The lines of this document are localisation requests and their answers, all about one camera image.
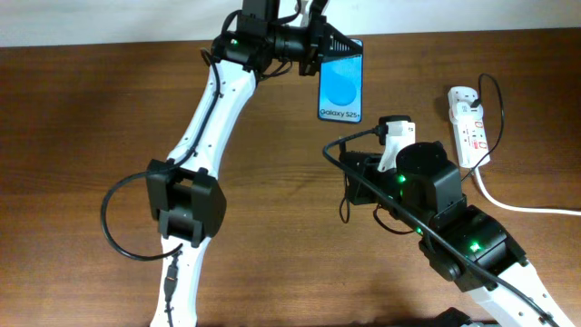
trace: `white wall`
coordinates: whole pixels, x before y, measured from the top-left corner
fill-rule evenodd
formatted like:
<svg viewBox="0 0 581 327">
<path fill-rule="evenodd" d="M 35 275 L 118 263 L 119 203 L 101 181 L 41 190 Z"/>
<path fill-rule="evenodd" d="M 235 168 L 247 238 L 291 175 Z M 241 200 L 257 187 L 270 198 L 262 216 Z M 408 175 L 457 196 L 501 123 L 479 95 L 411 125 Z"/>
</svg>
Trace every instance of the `white wall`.
<svg viewBox="0 0 581 327">
<path fill-rule="evenodd" d="M 295 0 L 281 0 L 281 15 Z M 207 40 L 241 0 L 0 0 L 0 46 Z M 581 0 L 330 0 L 347 35 L 581 26 Z"/>
</svg>

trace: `wooden table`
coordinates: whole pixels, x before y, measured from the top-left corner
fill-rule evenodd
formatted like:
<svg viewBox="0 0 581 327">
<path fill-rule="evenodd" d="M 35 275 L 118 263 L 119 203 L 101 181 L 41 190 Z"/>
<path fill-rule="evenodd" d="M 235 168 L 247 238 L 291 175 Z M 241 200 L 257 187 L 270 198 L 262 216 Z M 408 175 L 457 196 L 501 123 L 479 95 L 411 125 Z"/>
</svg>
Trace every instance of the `wooden table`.
<svg viewBox="0 0 581 327">
<path fill-rule="evenodd" d="M 381 230 L 372 207 L 338 216 L 340 172 L 321 148 L 409 114 L 420 141 L 456 161 L 449 87 L 501 83 L 507 129 L 483 168 L 505 203 L 578 208 L 581 196 L 581 31 L 378 35 L 366 46 L 364 118 L 317 119 L 318 77 L 259 85 L 221 168 L 228 212 L 202 269 L 206 326 L 346 325 L 433 317 L 454 306 L 486 312 L 428 266 L 414 235 Z M 0 325 L 146 326 L 160 263 L 123 258 L 106 243 L 99 206 L 117 180 L 163 159 L 202 95 L 209 42 L 0 49 Z M 485 85 L 488 140 L 499 128 Z M 377 139 L 354 144 L 381 152 Z M 470 203 L 498 218 L 527 251 L 558 304 L 581 324 L 581 218 L 512 213 L 464 183 Z M 398 222 L 387 222 L 405 228 Z M 161 250 L 145 184 L 115 195 L 114 236 L 138 253 Z"/>
</svg>

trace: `wooden surface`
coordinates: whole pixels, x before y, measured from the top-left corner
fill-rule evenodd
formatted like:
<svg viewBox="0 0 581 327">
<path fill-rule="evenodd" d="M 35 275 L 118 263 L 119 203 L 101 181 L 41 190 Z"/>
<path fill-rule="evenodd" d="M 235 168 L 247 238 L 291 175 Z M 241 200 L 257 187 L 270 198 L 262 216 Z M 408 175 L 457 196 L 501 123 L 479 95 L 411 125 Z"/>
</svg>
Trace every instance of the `wooden surface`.
<svg viewBox="0 0 581 327">
<path fill-rule="evenodd" d="M 488 190 L 515 205 L 578 208 L 581 197 L 581 31 L 379 35 L 366 46 L 362 124 L 317 119 L 318 77 L 261 84 L 234 128 L 221 185 L 228 212 L 198 294 L 201 325 L 345 325 L 432 317 L 454 306 L 488 318 L 428 266 L 415 235 L 381 230 L 369 206 L 340 222 L 340 172 L 320 151 L 340 135 L 409 114 L 418 140 L 456 161 L 450 86 L 497 77 L 505 137 L 483 168 Z M 0 325 L 146 326 L 160 263 L 114 252 L 99 206 L 117 180 L 163 159 L 202 95 L 209 43 L 0 49 Z M 486 84 L 487 135 L 499 114 Z M 382 151 L 377 139 L 353 148 Z M 581 324 L 581 219 L 507 212 L 464 183 L 498 218 Z M 392 226 L 403 228 L 389 220 Z M 158 253 L 145 184 L 113 199 L 110 225 L 127 249 Z"/>
</svg>

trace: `white power strip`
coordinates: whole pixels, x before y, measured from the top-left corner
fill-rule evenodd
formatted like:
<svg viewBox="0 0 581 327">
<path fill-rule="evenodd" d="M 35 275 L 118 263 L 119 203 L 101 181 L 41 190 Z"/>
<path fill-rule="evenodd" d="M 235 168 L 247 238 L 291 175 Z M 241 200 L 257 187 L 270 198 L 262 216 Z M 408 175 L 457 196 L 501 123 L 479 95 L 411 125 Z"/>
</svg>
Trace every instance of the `white power strip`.
<svg viewBox="0 0 581 327">
<path fill-rule="evenodd" d="M 466 86 L 455 86 L 448 92 L 450 121 L 454 126 L 456 149 L 460 167 L 472 168 L 488 153 L 487 135 L 484 131 L 482 105 L 472 108 L 478 99 L 476 90 Z M 487 156 L 478 166 L 490 162 Z"/>
</svg>

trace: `green light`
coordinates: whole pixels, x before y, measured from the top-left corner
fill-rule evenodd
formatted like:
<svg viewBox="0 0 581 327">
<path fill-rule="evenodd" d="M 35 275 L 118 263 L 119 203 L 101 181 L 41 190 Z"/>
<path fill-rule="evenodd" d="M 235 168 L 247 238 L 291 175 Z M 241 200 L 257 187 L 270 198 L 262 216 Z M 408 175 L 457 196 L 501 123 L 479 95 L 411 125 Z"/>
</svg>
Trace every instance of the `green light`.
<svg viewBox="0 0 581 327">
<path fill-rule="evenodd" d="M 482 249 L 480 247 L 480 244 L 478 244 L 478 242 L 474 242 L 472 243 L 472 245 L 470 245 L 470 250 L 472 250 L 473 253 L 475 253 L 476 251 Z"/>
</svg>

